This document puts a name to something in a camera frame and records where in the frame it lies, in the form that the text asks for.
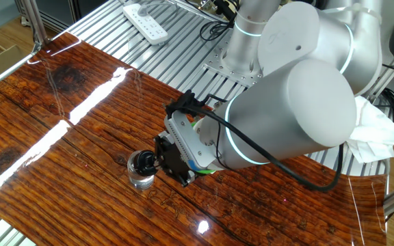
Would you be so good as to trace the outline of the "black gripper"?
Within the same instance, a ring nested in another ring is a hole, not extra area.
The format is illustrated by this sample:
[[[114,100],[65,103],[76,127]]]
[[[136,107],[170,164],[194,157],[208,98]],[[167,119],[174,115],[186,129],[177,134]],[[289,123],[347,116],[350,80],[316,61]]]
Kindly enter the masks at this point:
[[[154,138],[155,150],[148,157],[150,167],[160,167],[182,187],[187,187],[196,179],[196,172],[191,170],[182,159],[181,152],[169,134],[159,134]]]

